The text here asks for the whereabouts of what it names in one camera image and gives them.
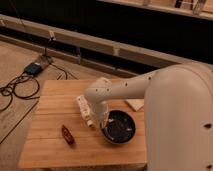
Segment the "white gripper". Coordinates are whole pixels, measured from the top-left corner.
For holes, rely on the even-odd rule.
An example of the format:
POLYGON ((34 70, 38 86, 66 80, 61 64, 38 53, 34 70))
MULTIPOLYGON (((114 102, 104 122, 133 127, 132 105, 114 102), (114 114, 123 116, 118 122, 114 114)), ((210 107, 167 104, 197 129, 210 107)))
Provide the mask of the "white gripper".
POLYGON ((90 120, 90 108, 89 105, 87 103, 87 100, 85 99, 85 97, 83 95, 80 95, 76 98, 78 106, 80 108, 80 113, 81 116, 84 120, 88 120, 87 121, 87 126, 88 127, 93 127, 94 123, 92 120, 90 120))

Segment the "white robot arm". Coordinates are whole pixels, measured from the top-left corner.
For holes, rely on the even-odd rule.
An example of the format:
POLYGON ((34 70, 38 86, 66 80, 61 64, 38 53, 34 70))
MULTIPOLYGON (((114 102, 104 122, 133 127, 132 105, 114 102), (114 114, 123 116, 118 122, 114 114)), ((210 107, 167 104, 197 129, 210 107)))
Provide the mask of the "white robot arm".
POLYGON ((148 171, 213 171, 213 69, 191 62, 113 83, 94 81, 77 97, 97 128, 109 118, 107 102, 144 101, 148 171))

